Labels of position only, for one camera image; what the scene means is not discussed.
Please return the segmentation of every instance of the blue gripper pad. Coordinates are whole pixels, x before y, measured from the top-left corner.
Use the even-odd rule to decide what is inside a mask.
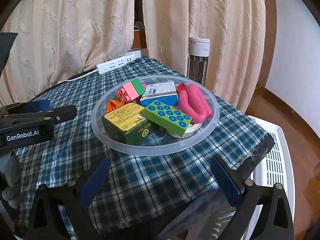
[[[50,108],[50,101],[48,99],[26,102],[23,106],[22,113],[36,113]]]
[[[242,202],[241,195],[244,193],[244,186],[236,171],[229,168],[219,155],[212,157],[210,168],[230,206],[238,208]]]
[[[105,177],[108,175],[110,162],[108,158],[104,158],[99,166],[94,170],[87,183],[80,191],[80,205],[88,207],[91,205],[94,197],[98,193]]]

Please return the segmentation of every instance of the brown floor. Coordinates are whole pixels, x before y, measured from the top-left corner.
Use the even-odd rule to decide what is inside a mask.
[[[294,120],[288,118],[261,95],[251,100],[247,115],[279,125],[291,155],[296,204],[294,215],[295,240],[305,237],[306,231],[320,218],[320,149],[317,141],[305,133]]]

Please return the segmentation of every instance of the tablecloth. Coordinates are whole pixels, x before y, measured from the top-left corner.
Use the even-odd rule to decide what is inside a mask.
[[[37,187],[64,185],[77,178],[98,160],[107,156],[110,172],[92,205],[85,209],[100,232],[110,232],[148,221],[214,188],[210,159],[220,154],[236,169],[260,143],[266,132],[242,112],[217,97],[220,120],[217,127],[197,145],[171,155],[133,156],[103,145],[94,135],[91,112],[100,99],[115,85],[134,77],[167,74],[180,75],[152,58],[138,58],[104,75],[92,73],[72,82],[59,84],[35,100],[49,99],[52,107],[76,105],[74,120],[56,125],[55,138],[21,148],[16,154],[22,164],[23,200],[19,223],[27,226]],[[63,208],[67,230],[76,234]]]

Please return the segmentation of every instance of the beige curtain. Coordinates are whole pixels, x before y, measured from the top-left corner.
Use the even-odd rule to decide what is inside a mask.
[[[187,36],[210,39],[205,86],[247,109],[263,57],[264,0],[143,0],[143,9],[150,57],[186,74]]]
[[[119,57],[133,42],[134,0],[22,0],[2,32],[17,32],[0,103],[28,101],[61,80]]]

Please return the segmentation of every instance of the clear plastic bowl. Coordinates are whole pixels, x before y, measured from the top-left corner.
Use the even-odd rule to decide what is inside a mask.
[[[105,93],[94,106],[92,114],[91,114],[91,126],[94,134],[97,138],[106,146],[115,149],[119,152],[123,152],[131,155],[138,156],[158,156],[171,154],[175,152],[179,152],[185,150],[189,147],[196,145],[197,143],[204,140],[210,133],[212,133],[213,129],[216,127],[219,117],[220,110],[219,104],[215,98],[215,96],[207,90],[205,87],[200,85],[199,83],[192,81],[190,79],[179,77],[179,76],[171,76],[171,75],[151,75],[151,76],[143,76],[139,77],[139,80],[146,84],[155,84],[161,82],[174,81],[175,85],[180,85],[181,83],[196,84],[205,99],[207,100],[212,113],[212,119],[206,119],[200,129],[195,131],[195,133],[185,139],[179,139],[172,137],[167,133],[164,128],[160,128],[155,133],[146,137],[139,145],[128,145],[124,143],[117,142],[110,138],[110,135],[106,132],[103,127],[101,117],[105,114],[108,100],[113,98],[116,91],[125,83],[129,82],[125,81],[116,87],[110,89],[107,93]]]

